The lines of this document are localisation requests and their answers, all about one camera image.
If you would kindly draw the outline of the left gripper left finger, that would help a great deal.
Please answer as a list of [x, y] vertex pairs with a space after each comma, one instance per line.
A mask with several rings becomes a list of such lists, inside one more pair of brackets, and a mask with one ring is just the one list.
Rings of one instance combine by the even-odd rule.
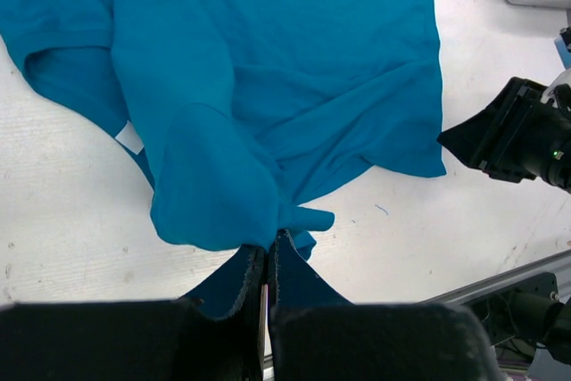
[[241, 247], [174, 300], [13, 303], [3, 380], [261, 380], [265, 252]]

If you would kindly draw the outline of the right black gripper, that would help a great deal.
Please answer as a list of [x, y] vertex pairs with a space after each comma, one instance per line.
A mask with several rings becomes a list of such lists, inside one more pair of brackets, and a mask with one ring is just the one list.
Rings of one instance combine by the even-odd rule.
[[570, 85], [513, 78], [484, 111], [437, 142], [466, 167], [519, 183], [540, 178], [570, 191]]

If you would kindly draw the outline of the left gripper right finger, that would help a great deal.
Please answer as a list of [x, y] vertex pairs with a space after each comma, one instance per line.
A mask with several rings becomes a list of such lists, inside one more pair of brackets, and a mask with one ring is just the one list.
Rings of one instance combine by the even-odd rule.
[[277, 380], [496, 380], [475, 315], [442, 303], [354, 304], [296, 251], [269, 250], [269, 336]]

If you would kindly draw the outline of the blue t shirt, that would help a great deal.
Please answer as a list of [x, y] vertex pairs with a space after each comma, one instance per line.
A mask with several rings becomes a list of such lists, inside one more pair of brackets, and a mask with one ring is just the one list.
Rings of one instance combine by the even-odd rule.
[[434, 0], [1, 0], [8, 54], [153, 188], [160, 239], [309, 258], [307, 202], [370, 168], [445, 174]]

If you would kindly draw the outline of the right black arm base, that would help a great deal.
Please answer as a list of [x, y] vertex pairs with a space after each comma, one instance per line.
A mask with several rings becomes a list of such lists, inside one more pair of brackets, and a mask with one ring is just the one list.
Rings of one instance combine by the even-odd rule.
[[465, 302], [480, 320], [509, 380], [570, 378], [570, 301], [546, 272]]

